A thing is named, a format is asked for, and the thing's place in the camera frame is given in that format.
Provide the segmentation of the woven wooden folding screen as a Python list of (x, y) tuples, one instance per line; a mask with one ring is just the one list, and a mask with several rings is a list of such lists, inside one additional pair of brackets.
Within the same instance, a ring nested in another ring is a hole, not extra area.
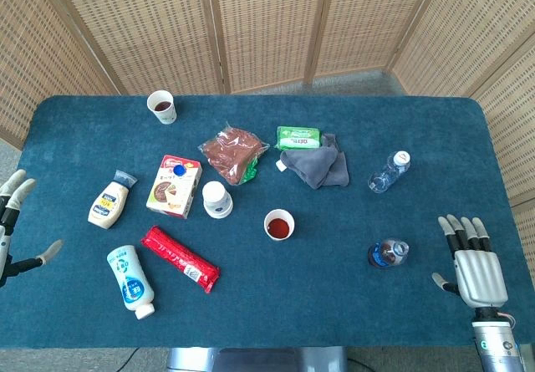
[(0, 0), (0, 145), (56, 94), (243, 93), (381, 70), (483, 108), (535, 284), (535, 0)]

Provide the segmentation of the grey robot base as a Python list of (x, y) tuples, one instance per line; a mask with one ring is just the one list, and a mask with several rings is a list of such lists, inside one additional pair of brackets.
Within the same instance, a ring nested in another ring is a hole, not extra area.
[(348, 372), (345, 347), (172, 348), (167, 372)]

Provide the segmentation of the white blue-label squeeze bottle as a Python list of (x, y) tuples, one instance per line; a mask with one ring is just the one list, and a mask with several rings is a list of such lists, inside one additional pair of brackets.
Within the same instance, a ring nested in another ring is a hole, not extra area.
[(149, 281), (140, 265), (133, 245), (124, 245), (112, 250), (107, 262), (115, 275), (120, 287), (125, 307), (134, 312), (138, 320), (155, 312), (155, 297)]

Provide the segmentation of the paper cup green flower print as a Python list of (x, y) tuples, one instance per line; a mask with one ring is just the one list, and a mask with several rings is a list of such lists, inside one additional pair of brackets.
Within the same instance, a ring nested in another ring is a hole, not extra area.
[(157, 90), (150, 94), (147, 98), (147, 108), (163, 125), (170, 125), (176, 121), (174, 99), (166, 90)]

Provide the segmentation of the biscuit box with pie picture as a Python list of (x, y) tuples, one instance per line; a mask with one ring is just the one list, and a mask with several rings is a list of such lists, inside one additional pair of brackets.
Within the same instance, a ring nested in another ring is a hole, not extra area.
[[(176, 176), (173, 173), (176, 165), (183, 165), (187, 169), (186, 174)], [(146, 207), (154, 212), (187, 219), (201, 173), (199, 161), (165, 155), (150, 189)]]

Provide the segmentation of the paper cup with cola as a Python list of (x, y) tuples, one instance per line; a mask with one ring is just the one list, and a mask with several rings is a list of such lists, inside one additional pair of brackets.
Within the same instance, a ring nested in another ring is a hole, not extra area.
[(291, 213), (283, 209), (274, 209), (264, 218), (264, 231), (274, 241), (288, 239), (294, 231), (295, 221)]

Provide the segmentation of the stack of upturned paper cups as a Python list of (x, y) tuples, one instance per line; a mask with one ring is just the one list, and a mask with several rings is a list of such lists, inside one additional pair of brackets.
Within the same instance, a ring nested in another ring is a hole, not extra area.
[(219, 181), (207, 182), (202, 188), (202, 198), (204, 209), (212, 218), (222, 219), (232, 212), (232, 197)]

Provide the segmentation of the mayonnaise squeeze bottle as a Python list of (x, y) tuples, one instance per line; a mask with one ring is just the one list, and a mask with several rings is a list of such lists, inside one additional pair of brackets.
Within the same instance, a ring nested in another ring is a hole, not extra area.
[(94, 200), (89, 209), (88, 222), (104, 228), (111, 228), (119, 219), (131, 187), (137, 179), (117, 170), (114, 179)]

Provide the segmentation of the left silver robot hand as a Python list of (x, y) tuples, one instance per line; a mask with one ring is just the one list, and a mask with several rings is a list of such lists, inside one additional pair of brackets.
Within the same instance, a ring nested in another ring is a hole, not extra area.
[(23, 169), (15, 171), (0, 186), (0, 288), (9, 278), (17, 277), (49, 263), (61, 250), (62, 240), (53, 242), (45, 252), (22, 261), (13, 262), (9, 253), (12, 234), (16, 226), (22, 204), (35, 187), (33, 178), (26, 178)]

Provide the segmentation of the clear water bottle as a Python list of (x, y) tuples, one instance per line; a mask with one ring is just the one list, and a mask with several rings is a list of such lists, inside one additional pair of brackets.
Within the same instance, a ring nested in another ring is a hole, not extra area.
[(380, 171), (373, 173), (368, 187), (375, 193), (386, 192), (410, 168), (410, 154), (405, 150), (393, 152)]

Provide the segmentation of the red biscuit pack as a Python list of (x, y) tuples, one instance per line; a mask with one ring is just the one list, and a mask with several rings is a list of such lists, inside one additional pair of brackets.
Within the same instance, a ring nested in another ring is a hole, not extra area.
[(153, 226), (140, 242), (202, 287), (205, 293), (211, 292), (220, 277), (219, 267), (176, 241), (158, 226)]

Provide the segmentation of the green tissue pack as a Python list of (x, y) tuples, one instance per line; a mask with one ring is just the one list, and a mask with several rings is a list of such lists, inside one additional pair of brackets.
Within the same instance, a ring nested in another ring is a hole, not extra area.
[(277, 143), (279, 150), (307, 150), (320, 147), (320, 130), (317, 128), (279, 126)]

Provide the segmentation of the grey cloth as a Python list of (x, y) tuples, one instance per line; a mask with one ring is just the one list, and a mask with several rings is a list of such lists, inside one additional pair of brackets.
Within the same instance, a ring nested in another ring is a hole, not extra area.
[(280, 171), (294, 171), (314, 190), (321, 186), (349, 184), (345, 153), (339, 149), (334, 134), (322, 134), (319, 148), (284, 150), (276, 166)]

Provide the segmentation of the brown bread in clear bag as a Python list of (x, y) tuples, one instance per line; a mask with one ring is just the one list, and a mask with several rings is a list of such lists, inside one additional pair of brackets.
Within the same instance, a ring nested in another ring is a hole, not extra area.
[(239, 186), (256, 176), (258, 160), (269, 147), (252, 132), (227, 124), (198, 149), (228, 184)]

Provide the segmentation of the dark soda bottle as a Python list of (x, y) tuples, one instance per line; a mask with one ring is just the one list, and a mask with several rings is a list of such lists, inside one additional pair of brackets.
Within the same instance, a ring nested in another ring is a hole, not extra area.
[(399, 266), (408, 257), (409, 250), (409, 244), (404, 241), (384, 240), (369, 247), (368, 261), (369, 264), (377, 268)]

